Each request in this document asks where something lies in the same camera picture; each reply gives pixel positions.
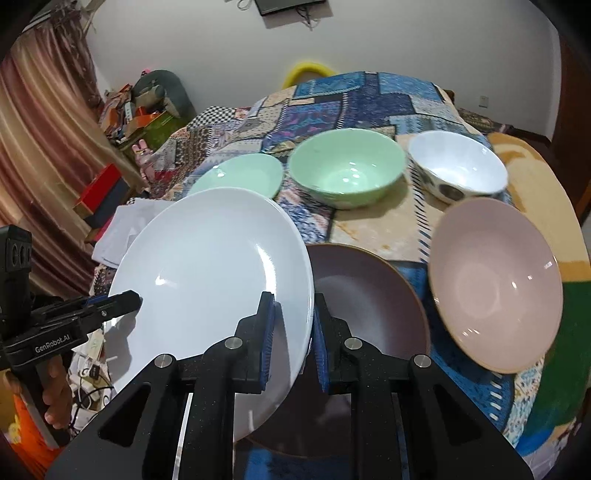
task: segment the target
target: pink bowl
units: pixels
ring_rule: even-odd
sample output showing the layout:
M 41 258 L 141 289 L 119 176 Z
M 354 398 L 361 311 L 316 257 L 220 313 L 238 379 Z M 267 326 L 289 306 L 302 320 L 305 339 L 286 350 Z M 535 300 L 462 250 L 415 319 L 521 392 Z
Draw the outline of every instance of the pink bowl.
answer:
M 431 243 L 429 281 L 453 339 L 499 373 L 516 373 L 550 348 L 562 315 L 556 259 L 538 229 L 498 200 L 447 210 Z

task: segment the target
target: bowl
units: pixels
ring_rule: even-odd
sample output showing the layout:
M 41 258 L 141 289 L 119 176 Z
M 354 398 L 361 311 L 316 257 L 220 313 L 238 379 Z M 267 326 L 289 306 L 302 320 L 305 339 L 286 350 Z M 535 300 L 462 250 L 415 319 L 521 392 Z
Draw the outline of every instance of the bowl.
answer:
M 429 281 L 452 338 L 493 372 L 532 366 L 556 337 L 563 307 L 556 259 L 510 205 L 478 198 L 448 209 L 431 242 Z
M 272 199 L 283 180 L 283 165 L 264 153 L 249 153 L 215 165 L 199 178 L 188 195 L 217 187 L 238 187 Z
M 324 294 L 333 316 L 347 321 L 352 335 L 399 358 L 430 352 L 423 306 L 394 267 L 348 245 L 314 244 L 307 248 L 315 290 Z M 282 405 L 249 439 L 286 455 L 347 455 L 350 421 L 346 395 L 322 392 L 312 352 L 303 375 Z
M 507 187 L 507 169 L 501 159 L 464 135 L 423 132 L 409 142 L 408 153 L 427 189 L 446 203 L 495 195 Z
M 383 197 L 406 168 L 404 150 L 371 130 L 344 128 L 315 135 L 291 154 L 291 178 L 313 198 L 337 209 Z

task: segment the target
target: white bowl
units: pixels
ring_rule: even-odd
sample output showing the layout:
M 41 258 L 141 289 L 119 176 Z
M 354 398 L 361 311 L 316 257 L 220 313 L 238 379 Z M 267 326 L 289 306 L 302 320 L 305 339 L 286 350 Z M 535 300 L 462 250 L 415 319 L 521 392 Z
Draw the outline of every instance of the white bowl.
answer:
M 425 186 L 446 203 L 495 195 L 507 187 L 507 169 L 501 159 L 464 135 L 424 132 L 410 141 L 408 153 L 418 165 Z

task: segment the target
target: curtain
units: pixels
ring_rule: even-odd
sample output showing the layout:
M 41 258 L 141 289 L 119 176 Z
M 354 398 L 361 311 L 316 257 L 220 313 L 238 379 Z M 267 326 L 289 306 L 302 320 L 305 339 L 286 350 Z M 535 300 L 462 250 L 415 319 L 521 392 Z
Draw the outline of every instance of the curtain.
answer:
M 100 130 L 98 107 L 73 9 L 23 33 L 0 64 L 0 225 L 33 233 L 31 283 L 65 298 L 87 294 L 95 266 L 83 243 L 90 228 L 72 210 L 76 199 L 109 163 L 141 185 Z

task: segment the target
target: table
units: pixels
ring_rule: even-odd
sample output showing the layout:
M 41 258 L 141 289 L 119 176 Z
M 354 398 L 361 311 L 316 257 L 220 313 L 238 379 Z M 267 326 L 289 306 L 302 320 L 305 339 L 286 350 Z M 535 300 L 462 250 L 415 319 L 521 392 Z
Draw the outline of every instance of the table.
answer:
M 500 375 L 467 358 L 433 308 L 428 315 L 431 356 L 517 448 L 536 477 L 542 477 L 564 448 L 587 387 L 591 325 L 585 322 L 584 300 L 591 294 L 591 267 L 564 190 L 528 144 L 499 133 L 482 135 L 462 120 L 445 91 L 430 82 L 353 72 L 273 93 L 249 109 L 205 110 L 155 153 L 158 180 L 151 196 L 181 199 L 214 165 L 241 154 L 268 153 L 285 163 L 296 145 L 334 128 L 373 129 L 404 148 L 422 131 L 453 131 L 493 148 L 505 163 L 509 187 L 499 199 L 538 227 L 560 267 L 565 308 L 558 337 L 546 358 L 530 369 Z M 369 207 L 335 211 L 302 192 L 288 176 L 275 201 L 306 243 L 356 245 L 386 260 L 415 262 L 402 273 L 415 289 L 426 284 L 426 268 L 421 265 L 428 264 L 431 233 L 447 205 L 423 190 L 412 162 L 398 188 Z M 106 293 L 114 272 L 98 267 L 92 293 Z M 421 272 L 423 280 L 417 277 Z M 423 295 L 428 302 L 428 290 Z

